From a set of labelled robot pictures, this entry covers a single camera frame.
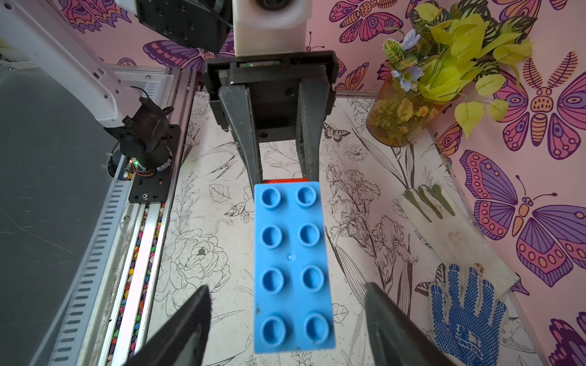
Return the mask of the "long red lego brick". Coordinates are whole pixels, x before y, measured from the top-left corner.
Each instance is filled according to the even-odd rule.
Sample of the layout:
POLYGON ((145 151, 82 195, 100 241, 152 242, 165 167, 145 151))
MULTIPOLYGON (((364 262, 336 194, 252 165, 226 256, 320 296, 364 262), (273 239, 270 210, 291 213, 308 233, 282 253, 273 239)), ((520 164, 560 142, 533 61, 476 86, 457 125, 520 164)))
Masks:
POLYGON ((302 183, 308 182, 306 178, 279 178, 279 179, 266 179, 263 180, 263 184, 289 184, 289 183, 302 183))

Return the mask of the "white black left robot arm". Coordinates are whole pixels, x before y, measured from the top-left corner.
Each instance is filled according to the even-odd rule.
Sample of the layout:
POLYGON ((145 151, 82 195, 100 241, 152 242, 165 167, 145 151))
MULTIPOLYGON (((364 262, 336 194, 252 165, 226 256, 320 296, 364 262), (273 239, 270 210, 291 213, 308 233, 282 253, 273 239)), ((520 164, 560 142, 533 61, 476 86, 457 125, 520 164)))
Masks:
MULTIPOLYGON (((320 176, 320 136, 336 96, 332 51, 308 53, 310 1, 122 1, 140 22, 181 45, 221 49, 233 30, 235 55, 204 64, 205 86, 222 129, 232 134, 251 186, 261 184, 259 144, 294 140, 302 176, 320 176)), ((4 1, 1 36, 71 92, 126 156, 148 172, 166 171, 169 114, 124 83, 47 1, 4 1)))

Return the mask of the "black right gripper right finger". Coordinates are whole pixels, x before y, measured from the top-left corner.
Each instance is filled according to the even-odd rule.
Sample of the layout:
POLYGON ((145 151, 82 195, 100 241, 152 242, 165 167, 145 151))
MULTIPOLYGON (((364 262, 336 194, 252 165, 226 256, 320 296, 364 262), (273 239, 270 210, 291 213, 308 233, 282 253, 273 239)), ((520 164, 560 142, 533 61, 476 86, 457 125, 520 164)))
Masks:
POLYGON ((376 365, 452 365, 375 283, 366 284, 366 322, 376 365))

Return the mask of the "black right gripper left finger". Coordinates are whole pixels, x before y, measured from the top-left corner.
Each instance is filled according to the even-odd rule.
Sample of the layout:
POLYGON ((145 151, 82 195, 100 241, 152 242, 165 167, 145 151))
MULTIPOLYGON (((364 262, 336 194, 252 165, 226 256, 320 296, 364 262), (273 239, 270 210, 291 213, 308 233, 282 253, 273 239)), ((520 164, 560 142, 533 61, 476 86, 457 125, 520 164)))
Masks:
POLYGON ((126 365, 201 365, 211 318, 210 291, 202 285, 126 365))

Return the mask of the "long blue lego brick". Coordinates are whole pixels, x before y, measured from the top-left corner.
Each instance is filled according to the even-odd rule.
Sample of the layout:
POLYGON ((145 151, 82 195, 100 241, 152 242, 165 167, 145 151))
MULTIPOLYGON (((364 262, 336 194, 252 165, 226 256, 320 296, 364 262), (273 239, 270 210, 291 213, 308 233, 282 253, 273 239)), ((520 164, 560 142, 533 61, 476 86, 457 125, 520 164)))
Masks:
POLYGON ((254 351, 334 348, 319 183, 259 184, 254 203, 254 351))

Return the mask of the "white green work glove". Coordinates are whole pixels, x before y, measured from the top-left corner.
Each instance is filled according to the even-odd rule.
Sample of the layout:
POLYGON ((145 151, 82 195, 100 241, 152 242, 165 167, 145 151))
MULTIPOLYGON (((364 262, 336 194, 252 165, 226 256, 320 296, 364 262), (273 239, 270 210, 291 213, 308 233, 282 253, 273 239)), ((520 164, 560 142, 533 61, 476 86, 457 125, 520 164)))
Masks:
POLYGON ((411 225, 445 265, 476 269, 483 279, 494 285, 498 297, 520 280, 442 185, 408 189, 399 203, 411 225))

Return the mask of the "blue dotted work glove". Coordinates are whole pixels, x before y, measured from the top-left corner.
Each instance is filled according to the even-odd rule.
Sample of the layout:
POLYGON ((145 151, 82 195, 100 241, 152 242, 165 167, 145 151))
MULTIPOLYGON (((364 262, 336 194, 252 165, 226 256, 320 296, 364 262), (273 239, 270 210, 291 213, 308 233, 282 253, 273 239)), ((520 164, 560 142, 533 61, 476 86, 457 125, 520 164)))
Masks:
POLYGON ((496 365, 508 314, 491 282, 474 268, 452 264, 444 286, 429 288, 433 342, 457 365, 496 365))

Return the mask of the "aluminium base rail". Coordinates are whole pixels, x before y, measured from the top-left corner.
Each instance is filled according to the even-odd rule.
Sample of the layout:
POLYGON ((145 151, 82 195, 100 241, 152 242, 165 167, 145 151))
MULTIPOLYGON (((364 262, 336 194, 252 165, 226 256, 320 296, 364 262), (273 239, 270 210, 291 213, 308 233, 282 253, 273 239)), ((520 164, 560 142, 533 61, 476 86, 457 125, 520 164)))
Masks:
POLYGON ((138 193, 138 179, 117 171, 89 245, 33 365, 123 365, 147 341, 150 313, 186 145, 197 76, 193 71, 118 66, 131 85, 172 106, 179 133, 165 198, 138 193))

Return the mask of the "potted plant in glass vase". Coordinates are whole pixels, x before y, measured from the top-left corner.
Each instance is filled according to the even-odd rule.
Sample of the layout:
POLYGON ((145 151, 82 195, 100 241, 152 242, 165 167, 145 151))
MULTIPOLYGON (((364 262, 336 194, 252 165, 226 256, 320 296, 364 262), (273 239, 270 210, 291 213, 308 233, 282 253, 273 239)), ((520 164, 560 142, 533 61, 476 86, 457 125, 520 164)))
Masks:
POLYGON ((370 134, 387 146, 406 146, 449 105, 466 136, 486 115, 505 117, 511 102, 496 95, 506 83, 501 68, 531 56, 527 37, 536 20, 520 13, 498 21, 487 1, 459 1, 450 9, 420 4, 403 39, 384 43, 389 72, 366 119, 370 134))

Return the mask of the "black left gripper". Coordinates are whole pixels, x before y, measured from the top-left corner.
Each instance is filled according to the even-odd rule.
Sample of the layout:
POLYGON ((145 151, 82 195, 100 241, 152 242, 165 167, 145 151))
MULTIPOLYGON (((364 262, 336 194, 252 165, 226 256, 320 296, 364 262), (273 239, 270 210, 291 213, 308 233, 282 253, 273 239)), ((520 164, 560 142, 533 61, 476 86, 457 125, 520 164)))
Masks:
POLYGON ((339 61, 332 50, 210 59, 204 63, 209 104, 218 125, 223 131, 230 129, 238 144, 250 187, 262 182, 256 129, 261 142, 292 140, 296 121, 302 177, 319 181, 320 136, 330 84, 336 82, 338 72, 339 61))

